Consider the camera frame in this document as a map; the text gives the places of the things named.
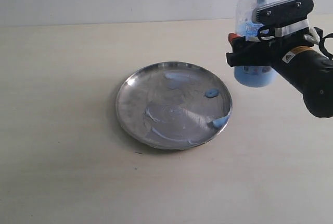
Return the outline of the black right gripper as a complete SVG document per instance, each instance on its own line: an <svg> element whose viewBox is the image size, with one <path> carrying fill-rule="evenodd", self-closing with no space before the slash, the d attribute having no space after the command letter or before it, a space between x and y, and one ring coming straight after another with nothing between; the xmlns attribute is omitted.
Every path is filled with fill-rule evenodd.
<svg viewBox="0 0 333 224"><path fill-rule="evenodd" d="M232 47L232 52L226 53L226 61L230 67L270 66L274 57L283 55L295 47L314 46L300 36L250 42L246 41L244 36L229 33L228 41Z"/></svg>

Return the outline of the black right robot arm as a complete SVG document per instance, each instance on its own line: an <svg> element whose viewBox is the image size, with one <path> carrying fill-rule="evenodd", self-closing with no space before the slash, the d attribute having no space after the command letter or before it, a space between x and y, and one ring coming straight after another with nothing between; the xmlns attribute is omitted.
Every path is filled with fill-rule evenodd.
<svg viewBox="0 0 333 224"><path fill-rule="evenodd" d="M313 116L332 117L332 60L313 50L312 43L297 36L248 42L235 33L228 41L229 66L270 66L302 94Z"/></svg>

